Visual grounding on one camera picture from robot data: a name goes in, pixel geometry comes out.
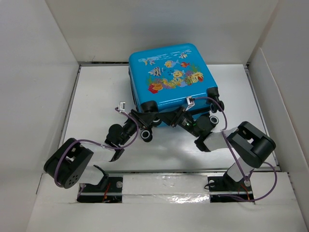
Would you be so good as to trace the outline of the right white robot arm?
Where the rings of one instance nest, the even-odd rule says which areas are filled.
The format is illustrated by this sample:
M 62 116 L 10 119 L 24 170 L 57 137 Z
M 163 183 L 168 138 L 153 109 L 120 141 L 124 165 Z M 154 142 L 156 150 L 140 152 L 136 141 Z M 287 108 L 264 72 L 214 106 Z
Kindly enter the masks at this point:
M 235 162 L 223 176 L 224 187 L 234 190 L 241 184 L 250 185 L 250 177 L 275 150 L 276 143 L 248 121 L 230 130 L 213 132 L 219 119 L 209 113 L 194 119 L 188 111 L 178 108 L 159 113 L 158 118 L 171 127 L 180 126 L 197 139 L 195 144 L 202 152 L 228 148 Z

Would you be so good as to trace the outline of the blue kids suitcase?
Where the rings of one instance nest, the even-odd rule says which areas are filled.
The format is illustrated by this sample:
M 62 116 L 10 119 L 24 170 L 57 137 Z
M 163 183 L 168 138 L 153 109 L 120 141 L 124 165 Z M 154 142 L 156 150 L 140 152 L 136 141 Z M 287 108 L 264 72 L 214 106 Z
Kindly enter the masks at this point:
M 180 106 L 185 110 L 188 96 L 195 99 L 195 106 L 188 110 L 194 119 L 224 109 L 218 86 L 191 43 L 135 52 L 129 57 L 128 73 L 138 112 L 153 109 L 159 114 Z M 153 127 L 167 125 L 158 114 Z

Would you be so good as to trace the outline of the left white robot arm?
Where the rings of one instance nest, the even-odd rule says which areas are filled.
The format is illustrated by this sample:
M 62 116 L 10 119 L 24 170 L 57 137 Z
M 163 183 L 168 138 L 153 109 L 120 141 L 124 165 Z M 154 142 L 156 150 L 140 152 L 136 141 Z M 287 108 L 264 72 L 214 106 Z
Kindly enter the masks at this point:
M 123 125 L 111 125 L 104 142 L 69 138 L 46 161 L 43 170 L 53 178 L 56 186 L 69 189 L 75 185 L 93 157 L 102 155 L 104 161 L 117 161 L 125 149 L 135 143 L 138 135 L 145 141 L 151 140 L 157 110 L 131 110 L 127 113 L 116 107 L 115 111 L 124 115 L 126 121 Z

